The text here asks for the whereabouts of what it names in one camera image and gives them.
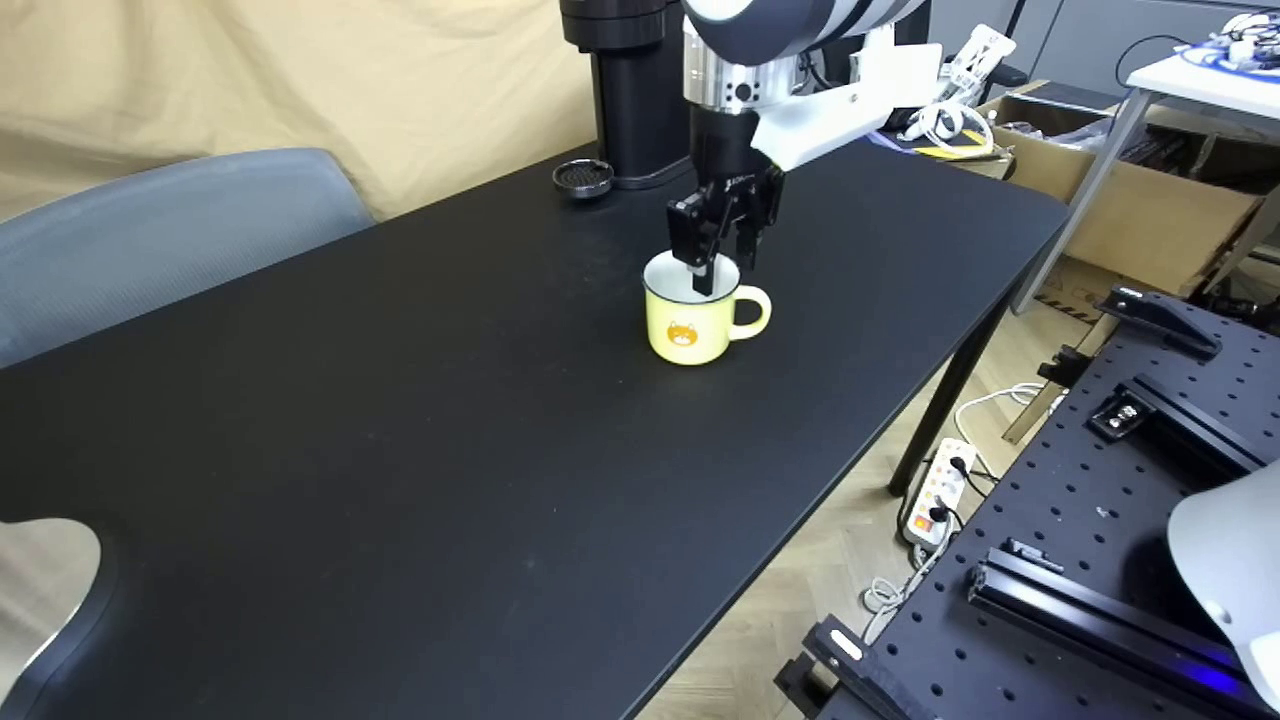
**black cylinder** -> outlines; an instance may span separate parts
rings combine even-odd
[[[593,51],[601,161],[644,185],[688,157],[680,4],[560,0],[565,36]]]

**black table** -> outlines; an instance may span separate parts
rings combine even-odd
[[[925,161],[789,182],[773,328],[644,349],[663,189],[547,166],[0,373],[0,522],[104,569],[0,717],[619,717],[1065,211]]]

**electronic device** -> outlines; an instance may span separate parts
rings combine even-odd
[[[925,467],[918,488],[912,495],[912,511],[903,518],[906,546],[930,553],[950,538],[972,467],[972,445],[954,437],[936,445],[930,466]]]

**wall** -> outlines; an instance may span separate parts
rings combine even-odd
[[[586,62],[547,0],[0,0],[0,219],[286,143],[398,218],[586,136]]]

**yellow mug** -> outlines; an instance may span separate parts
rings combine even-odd
[[[757,306],[759,318],[751,324],[736,324],[736,306]],[[671,252],[644,263],[648,349],[667,364],[712,364],[727,345],[759,335],[766,319],[766,294],[738,286],[738,269],[727,256],[716,256],[712,296],[690,287],[690,269]]]

